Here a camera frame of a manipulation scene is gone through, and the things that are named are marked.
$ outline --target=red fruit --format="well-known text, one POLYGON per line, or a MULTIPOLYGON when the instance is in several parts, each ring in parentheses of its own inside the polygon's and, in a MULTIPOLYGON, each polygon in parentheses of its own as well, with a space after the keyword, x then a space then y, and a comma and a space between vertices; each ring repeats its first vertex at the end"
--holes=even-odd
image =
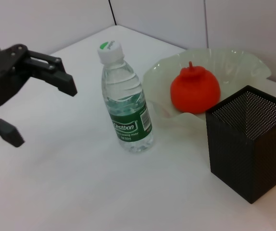
POLYGON ((204 113, 220 99, 216 77, 202 66, 182 68, 170 87, 171 101, 181 112, 204 113))

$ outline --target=water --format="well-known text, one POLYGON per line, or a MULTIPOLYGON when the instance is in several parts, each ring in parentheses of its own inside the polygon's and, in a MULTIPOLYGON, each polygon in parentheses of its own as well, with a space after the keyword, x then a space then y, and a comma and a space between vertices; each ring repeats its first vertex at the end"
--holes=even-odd
MULTIPOLYGON (((129 116, 143 110, 145 106, 141 82, 124 60, 104 66, 102 93, 108 112, 113 116, 129 116)), ((130 152, 142 152, 152 146, 153 131, 139 141, 127 142, 119 139, 119 143, 130 152)))

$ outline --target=white wall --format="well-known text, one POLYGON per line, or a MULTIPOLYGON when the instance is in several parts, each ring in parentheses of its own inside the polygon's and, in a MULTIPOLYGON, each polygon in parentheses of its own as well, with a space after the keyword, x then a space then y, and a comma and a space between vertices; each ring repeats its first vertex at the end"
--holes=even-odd
POLYGON ((206 47, 203 0, 111 0, 118 25, 182 48, 206 47))
POLYGON ((53 53, 114 25, 108 0, 0 0, 0 47, 53 53))
POLYGON ((255 53, 276 78, 276 0, 206 0, 210 48, 255 53))

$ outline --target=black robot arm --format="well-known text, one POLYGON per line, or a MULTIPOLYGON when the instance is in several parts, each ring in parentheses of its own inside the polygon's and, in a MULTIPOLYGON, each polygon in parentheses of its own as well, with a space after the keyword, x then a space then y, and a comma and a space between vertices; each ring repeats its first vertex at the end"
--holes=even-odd
MULTIPOLYGON (((77 94, 73 77, 65 72, 62 60, 29 51, 17 44, 0 49, 0 106, 13 97, 30 77, 44 80, 70 96, 77 94)), ((24 143, 17 129, 0 119, 0 136, 15 147, 24 143)))

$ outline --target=bottle label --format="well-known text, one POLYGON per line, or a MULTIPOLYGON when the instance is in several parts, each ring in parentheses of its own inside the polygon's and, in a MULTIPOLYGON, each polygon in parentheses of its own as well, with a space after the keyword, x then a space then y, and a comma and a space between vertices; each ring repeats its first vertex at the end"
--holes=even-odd
POLYGON ((152 131, 147 104, 133 114, 116 116, 110 114, 114 129, 120 140, 135 142, 145 138, 152 131))

